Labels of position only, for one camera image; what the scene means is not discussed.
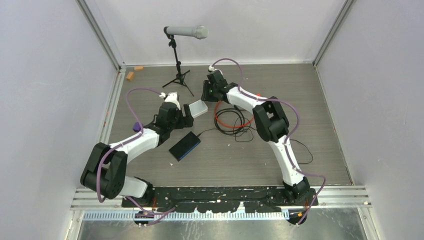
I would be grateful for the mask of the white router box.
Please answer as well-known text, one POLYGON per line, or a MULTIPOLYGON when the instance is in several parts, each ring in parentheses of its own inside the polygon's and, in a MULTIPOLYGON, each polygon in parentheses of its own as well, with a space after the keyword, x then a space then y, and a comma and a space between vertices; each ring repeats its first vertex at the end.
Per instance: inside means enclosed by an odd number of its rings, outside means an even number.
POLYGON ((191 116, 195 119, 208 111, 208 106, 203 100, 197 100, 188 105, 191 116))

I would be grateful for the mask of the black network switch blue ports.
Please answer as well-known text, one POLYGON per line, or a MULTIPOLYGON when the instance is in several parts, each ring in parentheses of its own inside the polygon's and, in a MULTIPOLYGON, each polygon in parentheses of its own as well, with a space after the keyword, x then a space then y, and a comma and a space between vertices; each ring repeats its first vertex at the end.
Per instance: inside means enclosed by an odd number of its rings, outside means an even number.
POLYGON ((200 138, 190 131, 168 151, 179 162, 200 143, 200 138))

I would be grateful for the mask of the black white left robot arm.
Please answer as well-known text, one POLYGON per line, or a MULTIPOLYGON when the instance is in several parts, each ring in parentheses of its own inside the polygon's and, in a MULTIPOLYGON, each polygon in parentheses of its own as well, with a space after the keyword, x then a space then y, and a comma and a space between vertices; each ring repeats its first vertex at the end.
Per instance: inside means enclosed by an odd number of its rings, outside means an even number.
POLYGON ((141 154, 162 145, 171 132, 192 127, 194 118, 189 104, 183 109, 173 102, 164 102, 159 108, 155 121, 120 142, 97 143, 82 171, 80 183, 97 193, 100 202, 117 196, 133 197, 141 207, 153 202, 153 193, 148 190, 149 182, 127 176, 127 165, 141 154))

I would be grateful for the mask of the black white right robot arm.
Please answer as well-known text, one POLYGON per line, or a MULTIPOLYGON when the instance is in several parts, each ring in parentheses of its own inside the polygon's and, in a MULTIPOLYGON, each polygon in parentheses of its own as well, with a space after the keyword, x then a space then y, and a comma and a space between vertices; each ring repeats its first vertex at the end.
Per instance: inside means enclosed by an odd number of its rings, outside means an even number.
POLYGON ((228 83, 220 70, 213 70, 203 82, 201 99, 206 102, 225 102, 253 115, 256 131, 267 142, 277 159, 282 174, 283 194, 288 203, 299 205, 313 196, 307 177, 299 165, 288 138, 289 121, 276 97, 254 95, 236 83, 228 83))

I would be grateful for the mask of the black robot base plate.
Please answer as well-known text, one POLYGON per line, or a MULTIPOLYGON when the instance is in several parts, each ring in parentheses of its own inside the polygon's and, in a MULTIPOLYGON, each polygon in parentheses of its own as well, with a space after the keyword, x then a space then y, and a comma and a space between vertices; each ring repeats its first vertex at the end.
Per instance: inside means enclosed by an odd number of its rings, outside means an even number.
POLYGON ((155 187, 148 188, 141 198, 123 199, 122 207, 154 207, 160 213, 173 209, 176 213, 277 213, 283 207, 305 210, 312 203, 316 190, 290 193, 277 186, 224 187, 155 187))

